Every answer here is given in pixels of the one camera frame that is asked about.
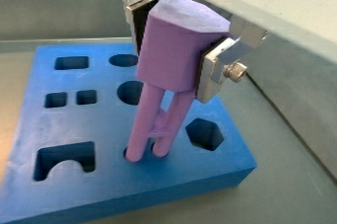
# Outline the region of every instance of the gray wall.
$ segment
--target gray wall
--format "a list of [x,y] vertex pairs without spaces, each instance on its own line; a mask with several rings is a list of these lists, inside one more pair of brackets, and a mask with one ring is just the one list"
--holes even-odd
[[0,0],[0,40],[129,35],[121,0]]

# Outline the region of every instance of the circular hole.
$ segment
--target circular hole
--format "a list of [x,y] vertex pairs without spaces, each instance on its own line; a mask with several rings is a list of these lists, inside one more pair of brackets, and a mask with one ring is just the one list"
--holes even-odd
[[120,85],[117,89],[117,96],[120,100],[128,105],[136,106],[141,99],[143,82],[129,81]]
[[135,54],[116,54],[111,57],[109,62],[115,66],[131,67],[137,65],[139,56]]

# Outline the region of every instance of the arch-shaped hole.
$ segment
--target arch-shaped hole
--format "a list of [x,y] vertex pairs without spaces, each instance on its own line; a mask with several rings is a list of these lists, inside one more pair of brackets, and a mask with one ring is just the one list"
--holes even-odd
[[131,67],[137,65],[139,56],[135,54],[116,54],[111,57],[109,63],[119,67]]
[[191,143],[203,149],[215,151],[224,141],[217,124],[207,119],[197,118],[185,130]]
[[35,181],[46,180],[52,168],[67,160],[79,162],[85,173],[93,172],[96,169],[93,142],[73,143],[40,149],[34,175]]
[[117,96],[125,104],[136,106],[140,103],[143,86],[140,81],[128,81],[120,85]]

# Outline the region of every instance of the hexagonal hole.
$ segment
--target hexagonal hole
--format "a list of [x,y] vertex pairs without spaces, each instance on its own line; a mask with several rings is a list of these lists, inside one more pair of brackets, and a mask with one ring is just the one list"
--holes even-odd
[[215,122],[197,118],[187,127],[185,131],[191,143],[209,151],[215,151],[224,141],[224,136]]

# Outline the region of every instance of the screw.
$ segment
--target screw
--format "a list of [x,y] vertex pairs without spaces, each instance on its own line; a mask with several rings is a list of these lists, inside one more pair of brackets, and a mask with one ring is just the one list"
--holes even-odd
[[229,78],[233,82],[239,83],[247,75],[248,67],[237,61],[225,65],[223,74],[225,78]]

